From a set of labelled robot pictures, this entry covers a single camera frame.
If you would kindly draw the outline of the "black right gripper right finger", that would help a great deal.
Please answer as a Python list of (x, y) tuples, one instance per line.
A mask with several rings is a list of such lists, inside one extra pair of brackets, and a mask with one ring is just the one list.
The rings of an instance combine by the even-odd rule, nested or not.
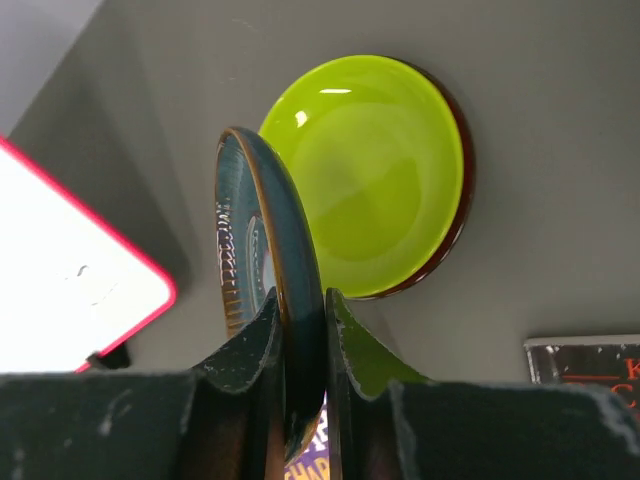
[(639, 423), (601, 387), (431, 380), (326, 293), (335, 479), (635, 479)]

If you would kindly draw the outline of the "dark green plate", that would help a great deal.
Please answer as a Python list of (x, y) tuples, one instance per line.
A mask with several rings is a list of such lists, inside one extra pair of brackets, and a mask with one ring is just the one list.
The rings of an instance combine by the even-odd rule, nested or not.
[(226, 128), (215, 167), (215, 231), (226, 329), (235, 335), (277, 300), (284, 340), (285, 460), (316, 431), (327, 377), (322, 286), (307, 219), (291, 176), (271, 146)]

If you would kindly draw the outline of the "lime green plate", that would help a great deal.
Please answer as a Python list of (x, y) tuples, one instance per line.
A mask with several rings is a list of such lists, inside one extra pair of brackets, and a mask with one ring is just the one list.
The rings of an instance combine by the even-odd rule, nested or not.
[(463, 154), (439, 90), (393, 58), (351, 55), (298, 78), (260, 127), (301, 198), (321, 281), (350, 298), (415, 273), (447, 234)]

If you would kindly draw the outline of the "red floral plate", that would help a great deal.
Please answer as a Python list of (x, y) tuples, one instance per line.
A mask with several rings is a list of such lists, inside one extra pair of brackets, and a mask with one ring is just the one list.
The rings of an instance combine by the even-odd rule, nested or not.
[(446, 86), (427, 70), (404, 59), (393, 57), (393, 60), (404, 63), (419, 72), (422, 76), (428, 79), (444, 97), (456, 122), (457, 131), (461, 140), (463, 154), (463, 182), (460, 200), (452, 224), (447, 234), (445, 235), (444, 240), (441, 242), (436, 251), (430, 256), (430, 258), (424, 263), (424, 265), (421, 266), (407, 279), (389, 289), (368, 296), (354, 297), (354, 300), (357, 301), (374, 300), (398, 294), (415, 286), (425, 277), (431, 274), (434, 270), (436, 270), (438, 266), (445, 260), (445, 258), (451, 253), (451, 250), (454, 248), (464, 229), (472, 208), (475, 191), (476, 157), (473, 137), (466, 115), (463, 109), (460, 107), (459, 102), (457, 101), (455, 96), (452, 95), (451, 92), (446, 88)]

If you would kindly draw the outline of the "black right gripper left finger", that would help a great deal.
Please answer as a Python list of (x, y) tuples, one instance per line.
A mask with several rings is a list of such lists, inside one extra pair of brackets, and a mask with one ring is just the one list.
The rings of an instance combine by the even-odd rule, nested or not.
[(274, 295), (180, 372), (1, 380), (5, 479), (279, 479), (282, 329)]

